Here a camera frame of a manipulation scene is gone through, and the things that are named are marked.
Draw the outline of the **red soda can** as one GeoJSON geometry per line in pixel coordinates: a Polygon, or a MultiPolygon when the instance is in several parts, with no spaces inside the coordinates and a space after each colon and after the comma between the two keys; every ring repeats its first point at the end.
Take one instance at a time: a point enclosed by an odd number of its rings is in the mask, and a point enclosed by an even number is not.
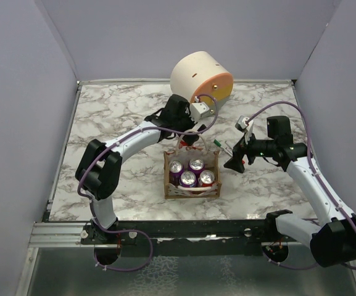
{"type": "Polygon", "coordinates": [[[187,144],[182,144],[181,148],[185,151],[190,151],[190,150],[195,150],[196,148],[194,146],[189,146],[187,144]]]}
{"type": "Polygon", "coordinates": [[[215,182],[215,175],[210,170],[202,171],[197,180],[199,187],[210,187],[214,182],[215,182]]]}

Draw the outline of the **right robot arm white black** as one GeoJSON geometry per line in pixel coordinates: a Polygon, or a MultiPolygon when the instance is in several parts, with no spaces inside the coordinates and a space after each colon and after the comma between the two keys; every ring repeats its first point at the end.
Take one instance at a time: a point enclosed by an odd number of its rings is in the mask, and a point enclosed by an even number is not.
{"type": "Polygon", "coordinates": [[[257,139],[253,122],[244,116],[239,117],[235,127],[243,136],[233,146],[224,167],[243,173],[244,158],[248,164],[257,157],[272,158],[299,186],[318,220],[318,224],[312,224],[290,210],[271,212],[265,218],[265,237],[270,241],[291,237],[308,247],[322,267],[356,260],[356,214],[322,176],[305,143],[294,142],[289,118],[268,117],[267,139],[257,139]]]}

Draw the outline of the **round pastel drawer cabinet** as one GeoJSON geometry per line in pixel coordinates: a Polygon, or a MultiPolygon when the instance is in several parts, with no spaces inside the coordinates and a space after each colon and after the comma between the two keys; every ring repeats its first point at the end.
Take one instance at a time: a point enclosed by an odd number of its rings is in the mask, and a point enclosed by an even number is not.
{"type": "Polygon", "coordinates": [[[233,76],[208,52],[197,51],[175,65],[170,76],[170,88],[173,94],[185,98],[190,104],[206,103],[210,117],[230,98],[233,76]]]}

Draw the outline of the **purple soda can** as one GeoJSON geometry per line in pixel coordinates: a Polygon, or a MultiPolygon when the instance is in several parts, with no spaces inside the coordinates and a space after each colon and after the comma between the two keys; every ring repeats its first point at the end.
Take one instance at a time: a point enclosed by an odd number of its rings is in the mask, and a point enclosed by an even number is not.
{"type": "Polygon", "coordinates": [[[201,158],[192,158],[188,163],[188,170],[199,176],[205,169],[205,163],[201,158]]]}
{"type": "Polygon", "coordinates": [[[191,172],[189,170],[185,170],[180,175],[179,184],[182,187],[196,187],[197,186],[197,177],[193,172],[191,172]]]}
{"type": "Polygon", "coordinates": [[[179,185],[179,180],[182,172],[184,171],[184,166],[179,160],[172,160],[168,164],[169,168],[169,180],[174,186],[179,185]]]}

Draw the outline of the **red capped marker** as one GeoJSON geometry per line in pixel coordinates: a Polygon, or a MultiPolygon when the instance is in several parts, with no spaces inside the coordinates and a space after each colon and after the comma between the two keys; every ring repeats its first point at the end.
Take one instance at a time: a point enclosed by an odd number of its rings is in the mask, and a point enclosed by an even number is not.
{"type": "Polygon", "coordinates": [[[225,141],[225,144],[228,148],[229,153],[232,155],[233,154],[233,147],[231,146],[231,144],[228,141],[225,141]]]}

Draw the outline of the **red soda can front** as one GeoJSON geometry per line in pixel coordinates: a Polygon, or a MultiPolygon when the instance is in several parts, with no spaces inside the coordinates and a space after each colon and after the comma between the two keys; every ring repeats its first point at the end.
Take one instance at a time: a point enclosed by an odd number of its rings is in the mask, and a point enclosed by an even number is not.
{"type": "Polygon", "coordinates": [[[189,146],[187,144],[182,144],[181,148],[185,151],[190,151],[190,150],[195,150],[196,148],[194,146],[189,146]]]}

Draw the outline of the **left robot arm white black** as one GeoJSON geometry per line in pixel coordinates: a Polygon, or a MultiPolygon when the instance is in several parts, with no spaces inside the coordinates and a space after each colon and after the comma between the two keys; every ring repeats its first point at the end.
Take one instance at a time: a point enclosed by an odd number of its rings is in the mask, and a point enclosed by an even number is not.
{"type": "Polygon", "coordinates": [[[205,102],[190,103],[173,94],[164,107],[148,115],[131,131],[107,142],[92,140],[75,173],[78,194],[90,201],[95,236],[107,244],[116,238],[117,216],[112,194],[118,186],[122,165],[140,150],[172,136],[189,135],[195,124],[210,111],[205,102]]]}

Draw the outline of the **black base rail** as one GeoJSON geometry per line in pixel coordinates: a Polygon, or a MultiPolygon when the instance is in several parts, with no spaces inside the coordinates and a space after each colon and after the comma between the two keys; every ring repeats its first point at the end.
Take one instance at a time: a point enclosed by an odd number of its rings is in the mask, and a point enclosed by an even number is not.
{"type": "Polygon", "coordinates": [[[118,221],[109,232],[90,222],[81,233],[81,244],[124,257],[261,256],[264,245],[289,241],[265,219],[118,221]]]}

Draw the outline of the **green capped marker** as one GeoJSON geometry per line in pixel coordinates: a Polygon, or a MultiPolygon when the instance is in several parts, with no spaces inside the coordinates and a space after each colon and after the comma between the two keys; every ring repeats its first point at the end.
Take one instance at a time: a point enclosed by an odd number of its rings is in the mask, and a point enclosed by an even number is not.
{"type": "Polygon", "coordinates": [[[213,143],[217,146],[217,147],[221,147],[221,143],[219,141],[217,141],[216,139],[213,141],[213,143]]]}

